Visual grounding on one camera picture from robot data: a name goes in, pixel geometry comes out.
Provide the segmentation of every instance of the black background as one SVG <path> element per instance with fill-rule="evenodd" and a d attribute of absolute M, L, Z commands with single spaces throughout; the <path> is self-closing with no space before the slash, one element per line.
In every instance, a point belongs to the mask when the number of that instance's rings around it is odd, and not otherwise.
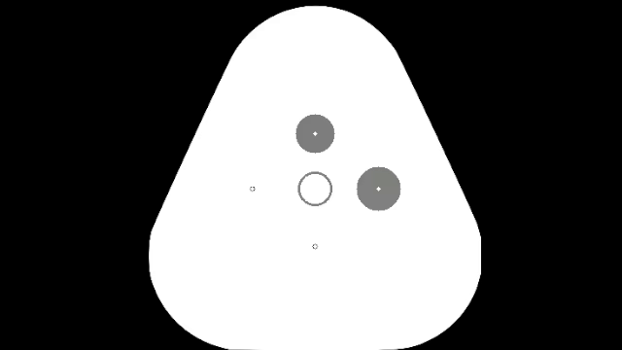
<path fill-rule="evenodd" d="M 115 48 L 100 53 L 110 62 L 102 72 L 117 80 L 111 99 L 127 102 L 123 113 L 112 117 L 117 124 L 112 139 L 123 144 L 118 166 L 130 188 L 123 205 L 134 208 L 126 213 L 127 221 L 141 232 L 123 248 L 136 263 L 124 268 L 127 281 L 114 289 L 124 307 L 107 330 L 112 339 L 135 346 L 205 347 L 157 299 L 149 275 L 149 236 L 236 47 L 264 20 L 294 7 L 146 8 L 106 22 L 117 33 L 100 33 Z M 499 59 L 498 33 L 493 35 L 494 30 L 476 20 L 461 19 L 462 9 L 456 8 L 438 13 L 405 5 L 340 8 L 369 21 L 397 50 L 477 218 L 480 203 L 486 201 L 482 184 L 495 175 L 481 169 L 494 157 L 488 130 L 498 112 L 491 101 L 499 94 L 491 78 L 497 74 L 493 62 Z M 479 299 L 481 286 L 463 317 L 423 346 L 479 344 L 485 318 Z"/>

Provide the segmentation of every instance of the gray ring outline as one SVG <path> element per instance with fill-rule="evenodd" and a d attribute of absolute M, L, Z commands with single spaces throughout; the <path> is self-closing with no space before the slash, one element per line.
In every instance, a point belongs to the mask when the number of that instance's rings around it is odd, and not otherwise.
<path fill-rule="evenodd" d="M 322 176 L 324 176 L 324 178 L 325 178 L 325 179 L 327 179 L 327 181 L 328 181 L 328 185 L 330 186 L 330 193 L 328 194 L 328 197 L 327 197 L 326 199 L 324 199 L 324 201 L 323 201 L 322 203 L 319 203 L 319 204 L 309 203 L 308 201 L 306 201 L 306 200 L 304 199 L 304 197 L 302 197 L 302 193 L 300 193 L 300 185 L 302 185 L 302 181 L 304 181 L 304 179 L 305 179 L 307 176 L 309 176 L 309 175 L 313 175 L 313 174 L 318 174 L 318 175 L 322 175 Z M 311 206 L 320 206 L 320 205 L 322 205 L 322 204 L 324 204 L 324 203 L 328 202 L 328 200 L 330 199 L 330 196 L 331 196 L 331 195 L 332 195 L 332 182 L 330 181 L 330 179 L 328 178 L 328 176 L 326 176 L 325 174 L 323 174 L 323 173 L 321 173 L 321 172 L 319 172 L 319 171 L 311 171 L 311 172 L 307 173 L 306 175 L 304 175 L 304 176 L 302 177 L 302 179 L 300 179 L 300 182 L 298 182 L 298 196 L 300 197 L 300 199 L 302 199 L 302 201 L 303 201 L 303 202 L 305 202 L 305 203 L 307 203 L 307 204 L 309 204 L 309 205 L 311 205 Z"/>

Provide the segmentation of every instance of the gray filled circle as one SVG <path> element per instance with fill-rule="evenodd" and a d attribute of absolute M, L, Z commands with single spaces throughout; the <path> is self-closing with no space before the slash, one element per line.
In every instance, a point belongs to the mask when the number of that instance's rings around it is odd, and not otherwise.
<path fill-rule="evenodd" d="M 302 196 L 302 193 L 300 192 L 300 186 L 302 185 L 302 182 L 304 181 L 304 179 L 309 176 L 309 175 L 313 175 L 313 174 L 318 174 L 318 175 L 322 175 L 325 179 L 327 179 L 328 181 L 328 185 L 330 186 L 330 192 L 328 193 L 328 196 L 326 199 L 324 199 L 324 201 L 322 203 L 311 203 L 309 201 L 307 201 L 306 199 L 304 199 L 304 197 Z M 310 173 L 305 174 L 302 179 L 300 179 L 300 181 L 298 182 L 298 195 L 300 196 L 300 199 L 302 199 L 303 202 L 311 205 L 311 206 L 320 206 L 326 202 L 328 202 L 328 200 L 330 199 L 330 196 L 332 195 L 332 182 L 330 181 L 330 179 L 328 178 L 328 176 L 326 176 L 325 174 L 319 172 L 319 171 L 311 171 Z"/>
<path fill-rule="evenodd" d="M 357 195 L 361 203 L 371 210 L 387 210 L 399 198 L 399 179 L 385 167 L 367 169 L 359 178 Z"/>
<path fill-rule="evenodd" d="M 295 130 L 298 145 L 309 153 L 325 151 L 334 140 L 332 123 L 320 115 L 311 115 L 302 119 Z"/>

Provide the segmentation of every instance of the white rounded triangle shape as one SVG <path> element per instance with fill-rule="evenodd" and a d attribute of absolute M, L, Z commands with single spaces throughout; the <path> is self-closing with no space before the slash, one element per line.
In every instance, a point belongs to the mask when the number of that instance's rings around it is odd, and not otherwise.
<path fill-rule="evenodd" d="M 295 134 L 313 114 L 334 126 L 317 154 Z M 388 210 L 358 199 L 372 167 L 399 178 Z M 296 190 L 312 171 L 333 186 L 321 206 Z M 270 18 L 235 51 L 149 259 L 164 308 L 213 345 L 398 349 L 460 318 L 479 281 L 481 239 L 389 41 L 360 17 L 306 7 Z"/>

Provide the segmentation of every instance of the white circle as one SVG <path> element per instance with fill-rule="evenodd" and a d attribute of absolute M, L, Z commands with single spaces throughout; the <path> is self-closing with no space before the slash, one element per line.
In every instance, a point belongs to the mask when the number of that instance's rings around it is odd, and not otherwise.
<path fill-rule="evenodd" d="M 311 204 L 320 204 L 330 195 L 330 183 L 320 174 L 311 174 L 302 180 L 300 195 Z"/>

